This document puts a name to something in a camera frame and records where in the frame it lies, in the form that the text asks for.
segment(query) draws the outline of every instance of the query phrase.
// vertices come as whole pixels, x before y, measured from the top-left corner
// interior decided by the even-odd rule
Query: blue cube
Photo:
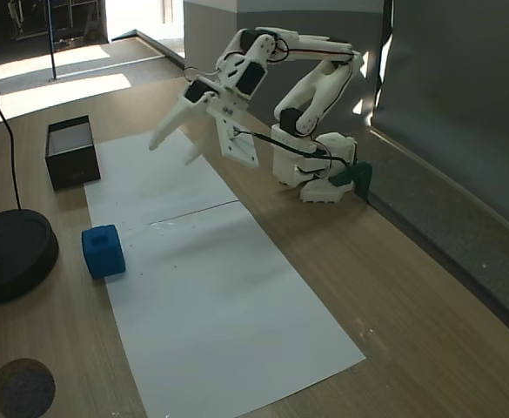
[[[123,248],[114,225],[98,226],[82,232],[82,250],[91,277],[99,279],[124,273]]]

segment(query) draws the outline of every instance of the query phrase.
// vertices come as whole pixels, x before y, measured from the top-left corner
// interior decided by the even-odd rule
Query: black round base
[[[0,213],[0,303],[18,298],[40,284],[57,261],[57,237],[40,213]]]

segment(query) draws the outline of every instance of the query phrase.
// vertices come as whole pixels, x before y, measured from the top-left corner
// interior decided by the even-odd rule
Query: black container
[[[101,178],[88,116],[49,126],[45,162],[55,191]]]

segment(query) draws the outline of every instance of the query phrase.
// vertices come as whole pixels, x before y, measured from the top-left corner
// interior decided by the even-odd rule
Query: gray wall
[[[509,0],[405,0],[372,124],[509,220]]]
[[[186,65],[214,71],[219,56],[237,30],[236,12],[184,2]]]

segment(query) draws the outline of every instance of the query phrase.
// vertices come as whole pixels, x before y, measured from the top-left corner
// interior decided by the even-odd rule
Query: table surface
[[[22,204],[48,217],[61,253],[42,285],[0,306],[0,367],[32,358],[50,368],[57,396],[46,416],[146,416],[107,289],[84,265],[80,232],[91,227],[84,189],[50,186],[47,126],[88,114],[97,143],[150,131],[183,87],[181,78],[140,85],[11,121]],[[254,118],[246,125],[268,131]],[[199,140],[214,137],[215,125],[201,118],[183,131]],[[271,176],[267,144],[257,144],[257,170],[217,148],[210,163],[367,357],[249,418],[509,417],[509,330],[472,294],[356,196],[301,204]],[[13,207],[0,125],[0,212]]]

